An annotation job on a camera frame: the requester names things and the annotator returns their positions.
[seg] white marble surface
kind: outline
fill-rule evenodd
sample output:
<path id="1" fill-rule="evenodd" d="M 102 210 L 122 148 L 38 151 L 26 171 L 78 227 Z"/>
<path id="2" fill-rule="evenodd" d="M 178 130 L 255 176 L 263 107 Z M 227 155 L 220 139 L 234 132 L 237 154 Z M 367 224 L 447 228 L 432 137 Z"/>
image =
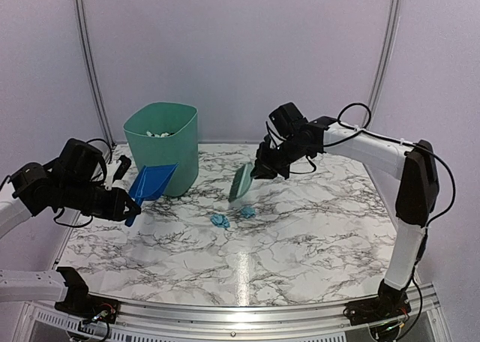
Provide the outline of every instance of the white marble surface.
<path id="1" fill-rule="evenodd" d="M 94 220 L 74 230 L 60 266 L 76 268 L 93 292 L 151 302 L 300 305 L 376 293 L 395 229 L 364 167 L 324 154 L 314 174 L 254 181 L 242 203 L 257 216 L 245 220 L 227 197 L 256 148 L 201 145 L 186 195 L 144 203 L 131 228 Z M 120 154 L 131 155 L 126 145 Z M 116 184 L 129 188 L 136 173 Z M 213 213 L 231 227 L 214 226 Z"/>

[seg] vertical metal pole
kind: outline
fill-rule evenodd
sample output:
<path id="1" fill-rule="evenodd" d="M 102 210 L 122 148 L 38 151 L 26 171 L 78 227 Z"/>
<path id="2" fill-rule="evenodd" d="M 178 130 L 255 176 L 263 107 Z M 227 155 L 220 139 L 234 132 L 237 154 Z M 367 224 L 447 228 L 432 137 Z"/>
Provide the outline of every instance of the vertical metal pole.
<path id="1" fill-rule="evenodd" d="M 385 31 L 385 40 L 383 41 L 382 53 L 378 68 L 376 69 L 375 80 L 373 81 L 372 89 L 370 91 L 370 97 L 368 98 L 367 105 L 372 111 L 372 118 L 377 111 L 378 101 L 382 92 L 383 81 L 385 79 L 387 67 L 389 65 L 390 58 L 392 57 L 393 46 L 395 44 L 395 37 L 398 28 L 398 17 L 400 15 L 401 0 L 391 0 L 390 12 L 388 14 L 387 29 Z M 364 117 L 364 124 L 367 121 L 367 116 Z"/>
<path id="2" fill-rule="evenodd" d="M 114 145 L 112 131 L 108 122 L 107 113 L 105 111 L 104 99 L 102 98 L 100 86 L 98 85 L 97 73 L 95 72 L 95 64 L 90 47 L 89 31 L 87 29 L 85 6 L 83 0 L 74 0 L 76 11 L 76 22 L 79 29 L 80 44 L 83 51 L 83 59 L 87 70 L 88 82 L 91 88 L 95 109 L 97 110 L 98 121 L 102 129 L 102 134 L 110 146 Z"/>

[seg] robotic arm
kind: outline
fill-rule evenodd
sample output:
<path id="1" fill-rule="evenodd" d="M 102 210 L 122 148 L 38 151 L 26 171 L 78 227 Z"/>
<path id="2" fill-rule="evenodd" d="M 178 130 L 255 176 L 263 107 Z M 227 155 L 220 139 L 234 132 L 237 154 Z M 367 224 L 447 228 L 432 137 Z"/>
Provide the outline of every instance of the robotic arm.
<path id="1" fill-rule="evenodd" d="M 341 155 L 380 169 L 400 180 L 395 203 L 398 217 L 397 239 L 388 271 L 379 286 L 378 297 L 350 302 L 346 316 L 355 326 L 401 315 L 411 311 L 405 291 L 413 278 L 416 263 L 426 244 L 426 225 L 433 211 L 439 182 L 429 142 L 413 145 L 358 129 L 336 118 L 320 117 L 308 121 L 293 103 L 277 108 L 269 115 L 280 134 L 277 144 L 268 135 L 256 152 L 255 179 L 288 179 L 290 164 L 318 153 Z"/>
<path id="2" fill-rule="evenodd" d="M 95 179 L 100 165 L 103 178 Z M 107 166 L 102 152 L 87 142 L 69 139 L 59 157 L 46 165 L 28 163 L 0 188 L 0 238 L 14 227 L 36 216 L 47 207 L 54 212 L 65 208 L 82 215 L 123 221 L 139 215 L 140 207 L 126 190 L 112 187 L 131 165 L 121 156 Z M 56 271 L 0 270 L 0 302 L 48 300 L 69 314 L 94 318 L 104 312 L 106 303 L 116 309 L 118 302 L 89 295 L 89 288 L 70 267 Z M 115 313 L 103 319 L 115 321 Z"/>

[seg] dustpan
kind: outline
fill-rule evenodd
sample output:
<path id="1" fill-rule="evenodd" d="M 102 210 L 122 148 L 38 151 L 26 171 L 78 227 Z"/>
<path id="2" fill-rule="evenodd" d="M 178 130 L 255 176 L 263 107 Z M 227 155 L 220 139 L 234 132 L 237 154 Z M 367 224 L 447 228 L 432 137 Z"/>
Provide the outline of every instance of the dustpan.
<path id="1" fill-rule="evenodd" d="M 158 200 L 164 194 L 177 166 L 178 164 L 144 166 L 128 191 L 129 196 L 138 206 L 141 206 L 143 201 Z M 125 226 L 132 227 L 134 221 L 135 217 L 128 218 Z"/>

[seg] green brush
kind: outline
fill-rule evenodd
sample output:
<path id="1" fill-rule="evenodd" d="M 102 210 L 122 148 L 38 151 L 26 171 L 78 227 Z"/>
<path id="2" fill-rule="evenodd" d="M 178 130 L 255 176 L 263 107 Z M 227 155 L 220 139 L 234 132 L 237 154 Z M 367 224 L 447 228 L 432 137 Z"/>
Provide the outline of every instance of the green brush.
<path id="1" fill-rule="evenodd" d="M 232 187 L 230 188 L 228 202 L 233 202 L 248 192 L 253 180 L 250 176 L 253 169 L 254 165 L 251 162 L 237 169 L 235 177 L 233 178 Z"/>

